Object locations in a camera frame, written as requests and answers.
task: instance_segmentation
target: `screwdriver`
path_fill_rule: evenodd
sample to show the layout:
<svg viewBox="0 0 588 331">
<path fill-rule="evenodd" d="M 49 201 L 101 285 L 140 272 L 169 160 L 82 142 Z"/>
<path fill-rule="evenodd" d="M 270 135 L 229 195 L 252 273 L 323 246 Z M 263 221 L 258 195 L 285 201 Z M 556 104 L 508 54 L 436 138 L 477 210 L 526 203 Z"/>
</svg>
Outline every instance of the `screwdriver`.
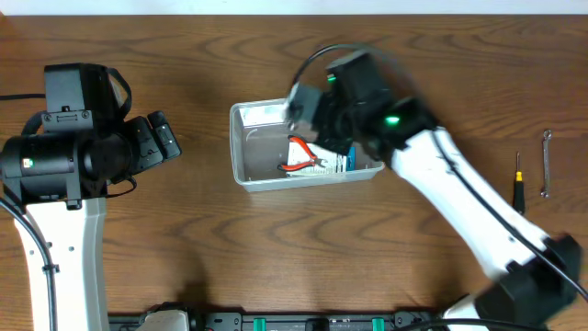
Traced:
<svg viewBox="0 0 588 331">
<path fill-rule="evenodd" d="M 525 186 L 523 184 L 523 172 L 521 171 L 521 154 L 516 152 L 516 179 L 514 180 L 513 207 L 521 215 L 525 214 Z"/>
</svg>

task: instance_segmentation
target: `green indicator light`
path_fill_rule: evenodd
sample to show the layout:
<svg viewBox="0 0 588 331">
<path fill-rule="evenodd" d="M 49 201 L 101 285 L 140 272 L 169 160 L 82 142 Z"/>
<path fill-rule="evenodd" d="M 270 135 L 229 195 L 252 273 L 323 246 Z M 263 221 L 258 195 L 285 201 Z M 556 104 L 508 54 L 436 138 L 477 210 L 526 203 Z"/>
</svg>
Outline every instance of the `green indicator light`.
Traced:
<svg viewBox="0 0 588 331">
<path fill-rule="evenodd" d="M 401 121 L 401 118 L 397 117 L 397 116 L 388 116 L 386 118 L 386 124 L 388 125 L 396 125 Z"/>
</svg>

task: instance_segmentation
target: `pliers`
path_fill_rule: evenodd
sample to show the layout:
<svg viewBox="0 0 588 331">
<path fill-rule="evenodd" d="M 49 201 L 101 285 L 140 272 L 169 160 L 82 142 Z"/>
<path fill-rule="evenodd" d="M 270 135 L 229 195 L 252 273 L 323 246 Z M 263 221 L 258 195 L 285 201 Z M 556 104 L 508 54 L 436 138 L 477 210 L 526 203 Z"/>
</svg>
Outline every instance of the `pliers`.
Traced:
<svg viewBox="0 0 588 331">
<path fill-rule="evenodd" d="M 309 145 L 302 140 L 302 138 L 295 136 L 295 135 L 289 135 L 288 136 L 288 140 L 293 142 L 293 143 L 297 143 L 298 145 L 300 145 L 300 147 L 302 147 L 302 149 L 304 150 L 304 152 L 306 152 L 306 154 L 309 155 L 309 157 L 311 158 L 310 161 L 308 162 L 302 162 L 299 163 L 297 165 L 286 165 L 286 164 L 281 164 L 277 166 L 277 169 L 282 170 L 282 171 L 296 171 L 296 170 L 301 170 L 305 167 L 308 166 L 321 166 L 324 167 L 324 165 L 322 165 L 322 163 L 326 163 L 326 160 L 323 160 L 321 158 L 319 158 L 317 155 L 315 155 L 312 151 L 311 148 L 309 148 Z"/>
</svg>

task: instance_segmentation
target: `wood grain surface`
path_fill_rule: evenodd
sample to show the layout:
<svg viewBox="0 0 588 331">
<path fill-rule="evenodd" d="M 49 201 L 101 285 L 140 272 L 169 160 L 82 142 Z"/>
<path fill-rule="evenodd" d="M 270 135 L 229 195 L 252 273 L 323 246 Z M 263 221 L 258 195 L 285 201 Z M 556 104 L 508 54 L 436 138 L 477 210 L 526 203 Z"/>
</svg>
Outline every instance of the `wood grain surface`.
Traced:
<svg viewBox="0 0 588 331">
<path fill-rule="evenodd" d="M 588 246 L 588 17 L 0 22 L 0 94 L 42 93 L 46 64 L 112 66 L 132 88 L 130 118 L 164 110 L 184 149 L 181 158 L 138 176 L 135 192 L 108 202 L 111 313 L 175 300 L 248 312 L 443 309 L 489 284 L 447 222 L 393 172 L 255 194 L 235 183 L 231 106 L 283 97 L 301 61 L 333 42 L 394 52 L 464 155 L 507 200 L 520 151 L 528 219 Z M 334 56 L 313 65 L 306 80 L 319 84 Z M 43 100 L 0 103 L 0 143 L 43 109 Z M 539 197 L 546 128 L 553 130 L 549 200 Z M 23 249 L 0 214 L 0 329 L 30 330 Z M 588 279 L 585 264 L 582 270 Z M 586 309 L 578 301 L 550 326 L 586 329 Z"/>
</svg>

